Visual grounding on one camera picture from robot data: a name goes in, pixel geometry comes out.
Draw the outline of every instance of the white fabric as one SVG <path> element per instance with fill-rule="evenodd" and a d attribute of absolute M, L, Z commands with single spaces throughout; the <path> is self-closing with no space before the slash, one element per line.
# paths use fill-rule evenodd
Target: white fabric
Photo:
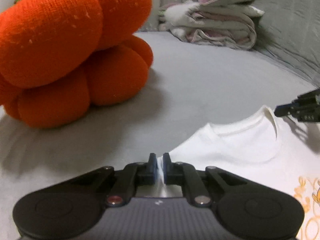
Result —
<path fill-rule="evenodd" d="M 208 123 L 170 152 L 173 162 L 198 170 L 216 166 L 296 197 L 305 211 L 300 240 L 320 239 L 320 125 L 276 118 L 263 106 L 256 114 L 230 125 Z M 181 196 L 163 183 L 158 160 L 157 193 Z"/>
<path fill-rule="evenodd" d="M 199 17 L 197 12 L 209 13 L 221 20 Z M 249 16 L 262 16 L 263 13 L 254 7 L 212 7 L 188 1 L 169 7 L 164 17 L 167 29 L 183 42 L 250 49 L 256 42 L 257 34 Z"/>
<path fill-rule="evenodd" d="M 226 8 L 244 13 L 249 17 L 261 17 L 264 15 L 264 11 L 259 10 L 251 5 L 231 4 L 231 5 L 227 5 Z"/>

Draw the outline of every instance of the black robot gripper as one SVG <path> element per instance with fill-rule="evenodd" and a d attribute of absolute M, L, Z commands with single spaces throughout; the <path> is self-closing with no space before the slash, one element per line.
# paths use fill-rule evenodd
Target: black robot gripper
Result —
<path fill-rule="evenodd" d="M 276 106 L 274 114 L 291 115 L 298 122 L 320 122 L 320 89 L 301 94 L 290 104 Z"/>
<path fill-rule="evenodd" d="M 156 182 L 156 155 L 106 166 L 32 192 L 13 209 L 23 240 L 285 240 L 304 219 L 290 195 L 217 167 L 197 171 L 163 155 L 164 182 L 183 197 L 135 197 Z"/>

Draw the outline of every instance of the robotic arm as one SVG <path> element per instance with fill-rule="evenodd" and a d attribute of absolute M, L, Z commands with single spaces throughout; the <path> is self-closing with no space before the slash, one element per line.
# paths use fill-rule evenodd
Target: robotic arm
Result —
<path fill-rule="evenodd" d="M 291 115 L 298 122 L 320 122 L 320 89 L 299 95 L 287 105 L 277 106 L 276 117 Z"/>

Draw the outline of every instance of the orange cartoon print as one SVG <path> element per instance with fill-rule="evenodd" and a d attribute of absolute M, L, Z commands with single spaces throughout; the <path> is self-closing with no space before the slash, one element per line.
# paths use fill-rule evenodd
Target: orange cartoon print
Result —
<path fill-rule="evenodd" d="M 320 179 L 299 177 L 294 197 L 300 201 L 305 219 L 297 235 L 299 240 L 320 240 Z"/>

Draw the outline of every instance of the white t-shirt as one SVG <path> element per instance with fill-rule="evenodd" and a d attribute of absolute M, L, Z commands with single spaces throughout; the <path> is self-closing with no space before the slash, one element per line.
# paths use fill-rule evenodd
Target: white t-shirt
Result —
<path fill-rule="evenodd" d="M 172 162 L 197 170 L 216 166 L 288 193 L 305 211 L 300 240 L 320 240 L 320 125 L 274 116 L 263 106 L 253 116 L 228 125 L 208 123 L 170 152 Z M 180 196 L 178 187 L 163 184 L 158 159 L 159 196 Z"/>

